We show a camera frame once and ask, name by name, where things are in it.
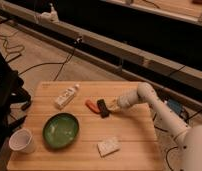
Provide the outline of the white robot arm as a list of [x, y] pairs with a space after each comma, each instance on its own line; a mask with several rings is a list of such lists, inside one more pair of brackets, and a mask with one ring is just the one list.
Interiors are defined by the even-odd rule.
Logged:
[[202, 171], [202, 125], [195, 127], [185, 123], [157, 95], [151, 84], [139, 82], [132, 89], [107, 104], [111, 112], [147, 103], [162, 119], [172, 139], [182, 150], [181, 171]]

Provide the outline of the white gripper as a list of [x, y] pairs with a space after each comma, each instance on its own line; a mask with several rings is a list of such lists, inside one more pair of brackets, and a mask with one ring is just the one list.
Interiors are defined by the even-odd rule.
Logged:
[[113, 99], [111, 102], [115, 103], [117, 102], [117, 104], [112, 104], [108, 106], [108, 109], [112, 112], [117, 112], [120, 111], [120, 108], [129, 108], [131, 106], [131, 104], [128, 101], [128, 98], [123, 95], [123, 96], [119, 96], [118, 99], [115, 98]]

